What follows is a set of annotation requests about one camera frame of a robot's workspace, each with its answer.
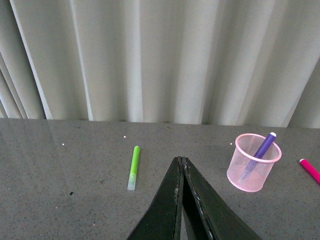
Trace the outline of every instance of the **pink pen holder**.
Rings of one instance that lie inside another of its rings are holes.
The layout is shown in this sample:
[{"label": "pink pen holder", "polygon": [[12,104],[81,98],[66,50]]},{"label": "pink pen holder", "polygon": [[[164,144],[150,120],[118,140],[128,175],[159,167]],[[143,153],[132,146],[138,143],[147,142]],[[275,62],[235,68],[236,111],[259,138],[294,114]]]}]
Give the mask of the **pink pen holder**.
[{"label": "pink pen holder", "polygon": [[276,161],[281,158],[281,150],[274,142],[262,159],[253,157],[266,138],[245,133],[235,140],[235,150],[226,175],[238,189],[246,192],[257,192],[264,183]]}]

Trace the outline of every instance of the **marker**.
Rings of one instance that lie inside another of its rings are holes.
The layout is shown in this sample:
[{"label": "marker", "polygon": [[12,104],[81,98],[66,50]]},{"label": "marker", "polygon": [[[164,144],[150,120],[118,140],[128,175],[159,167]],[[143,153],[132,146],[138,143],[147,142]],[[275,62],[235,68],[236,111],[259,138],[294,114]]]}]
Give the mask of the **marker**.
[{"label": "marker", "polygon": [[320,173],[306,160],[300,159],[300,164],[304,169],[320,184]]},{"label": "marker", "polygon": [[[274,140],[276,139],[277,135],[274,132],[270,132],[268,136],[265,138],[261,146],[259,147],[258,151],[256,151],[254,157],[257,159],[262,159],[262,157],[265,155],[267,150],[270,148]],[[257,165],[257,161],[250,160],[248,165],[245,167],[244,174],[241,178],[241,180],[246,179],[250,173],[254,170],[254,168]]]},{"label": "marker", "polygon": [[133,149],[131,169],[130,169],[130,175],[129,175],[129,181],[128,181],[128,190],[130,191],[133,191],[136,189],[139,154],[140,154],[140,147],[135,146]]}]

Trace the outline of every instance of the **white curtain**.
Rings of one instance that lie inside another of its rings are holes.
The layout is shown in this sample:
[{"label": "white curtain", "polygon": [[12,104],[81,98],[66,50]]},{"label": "white curtain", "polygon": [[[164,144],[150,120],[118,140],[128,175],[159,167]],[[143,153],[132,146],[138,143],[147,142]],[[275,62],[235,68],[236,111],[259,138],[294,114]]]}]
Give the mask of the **white curtain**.
[{"label": "white curtain", "polygon": [[0,117],[320,128],[319,0],[0,0]]}]

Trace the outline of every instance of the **purple marker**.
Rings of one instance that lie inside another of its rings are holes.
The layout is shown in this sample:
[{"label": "purple marker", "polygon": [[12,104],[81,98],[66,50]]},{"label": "purple marker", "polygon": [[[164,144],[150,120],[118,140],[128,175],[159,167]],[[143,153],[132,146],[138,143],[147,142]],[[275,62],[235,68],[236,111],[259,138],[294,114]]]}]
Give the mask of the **purple marker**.
[{"label": "purple marker", "polygon": [[[262,159],[262,157],[265,155],[269,147],[272,145],[274,140],[276,139],[277,135],[274,132],[270,132],[268,136],[265,138],[261,146],[259,147],[258,151],[256,151],[254,157],[257,159]],[[248,165],[245,167],[244,174],[241,178],[241,180],[246,179],[249,174],[254,170],[255,166],[257,165],[257,162],[255,160],[250,160]]]}]

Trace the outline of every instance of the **pink mesh cup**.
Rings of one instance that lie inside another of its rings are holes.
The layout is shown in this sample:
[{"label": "pink mesh cup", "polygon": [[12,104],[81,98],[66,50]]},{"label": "pink mesh cup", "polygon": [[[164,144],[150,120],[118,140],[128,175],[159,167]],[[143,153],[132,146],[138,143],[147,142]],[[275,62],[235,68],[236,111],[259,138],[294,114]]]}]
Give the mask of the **pink mesh cup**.
[{"label": "pink mesh cup", "polygon": [[274,163],[281,158],[281,150],[274,142],[262,159],[254,157],[265,139],[264,136],[253,133],[245,133],[236,138],[226,175],[238,189],[246,192],[261,190]]}]

